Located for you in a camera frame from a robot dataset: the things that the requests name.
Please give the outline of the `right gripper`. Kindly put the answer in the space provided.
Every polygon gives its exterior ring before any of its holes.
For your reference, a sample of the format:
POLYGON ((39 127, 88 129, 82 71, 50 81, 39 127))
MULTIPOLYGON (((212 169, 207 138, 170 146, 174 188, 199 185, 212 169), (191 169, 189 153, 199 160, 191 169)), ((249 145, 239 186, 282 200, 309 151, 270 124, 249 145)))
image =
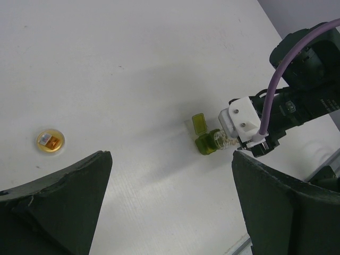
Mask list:
POLYGON ((247 141, 243 141, 238 136, 237 140, 240 143, 238 150, 249 151, 255 158, 262 157, 279 146, 279 139, 280 137, 270 135, 269 133, 266 133, 266 135, 256 133, 247 141))

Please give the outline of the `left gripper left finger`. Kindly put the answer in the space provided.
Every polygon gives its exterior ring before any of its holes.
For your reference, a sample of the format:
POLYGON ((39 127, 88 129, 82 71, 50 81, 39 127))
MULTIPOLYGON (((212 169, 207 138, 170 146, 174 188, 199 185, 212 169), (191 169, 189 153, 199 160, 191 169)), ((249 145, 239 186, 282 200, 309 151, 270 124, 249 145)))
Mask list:
POLYGON ((112 164, 98 151, 1 191, 1 254, 89 254, 112 164))

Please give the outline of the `green pill box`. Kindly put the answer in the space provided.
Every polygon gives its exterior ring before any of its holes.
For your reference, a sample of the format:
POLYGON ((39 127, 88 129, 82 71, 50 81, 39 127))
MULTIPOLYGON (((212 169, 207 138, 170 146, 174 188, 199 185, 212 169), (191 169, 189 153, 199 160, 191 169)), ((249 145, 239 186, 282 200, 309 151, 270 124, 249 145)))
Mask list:
POLYGON ((202 155, 210 155, 219 149, 215 143, 214 135, 220 129, 214 129, 208 132, 207 123, 203 113, 199 113, 192 117, 194 132, 198 136, 195 139, 195 145, 202 155))

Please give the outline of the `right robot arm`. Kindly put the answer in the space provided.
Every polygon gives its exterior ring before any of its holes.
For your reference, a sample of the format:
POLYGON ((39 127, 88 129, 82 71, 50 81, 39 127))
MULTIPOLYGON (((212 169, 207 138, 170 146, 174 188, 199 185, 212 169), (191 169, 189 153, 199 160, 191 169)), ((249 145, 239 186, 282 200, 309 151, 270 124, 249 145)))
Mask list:
POLYGON ((339 32, 332 28, 307 43, 291 60, 276 89, 264 143, 249 151, 264 156, 286 131, 339 110, 339 32))

